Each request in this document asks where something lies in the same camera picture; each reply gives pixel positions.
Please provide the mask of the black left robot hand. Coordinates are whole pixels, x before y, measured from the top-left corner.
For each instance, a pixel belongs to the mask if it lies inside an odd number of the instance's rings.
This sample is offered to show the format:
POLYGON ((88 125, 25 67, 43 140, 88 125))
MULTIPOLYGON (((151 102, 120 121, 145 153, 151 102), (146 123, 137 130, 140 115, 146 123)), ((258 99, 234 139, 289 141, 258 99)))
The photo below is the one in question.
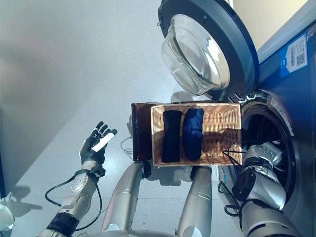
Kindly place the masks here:
POLYGON ((109 141, 117 134, 116 129, 109 129, 103 121, 99 122, 92 133, 84 140, 79 151, 81 163, 94 161, 103 164, 105 161, 105 148, 109 141))

